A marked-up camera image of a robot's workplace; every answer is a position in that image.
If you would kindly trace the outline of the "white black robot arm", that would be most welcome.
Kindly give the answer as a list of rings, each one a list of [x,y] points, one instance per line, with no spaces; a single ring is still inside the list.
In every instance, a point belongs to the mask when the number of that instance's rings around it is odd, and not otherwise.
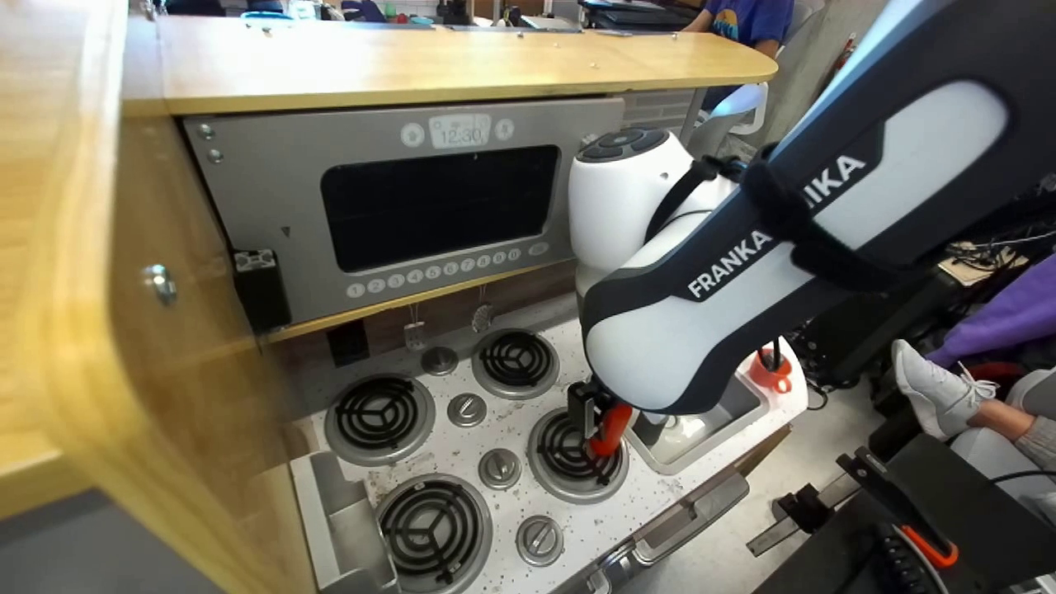
[[[1056,0],[889,0],[703,218],[661,216],[584,291],[584,358],[644,413],[705,413],[777,335],[1051,216]]]

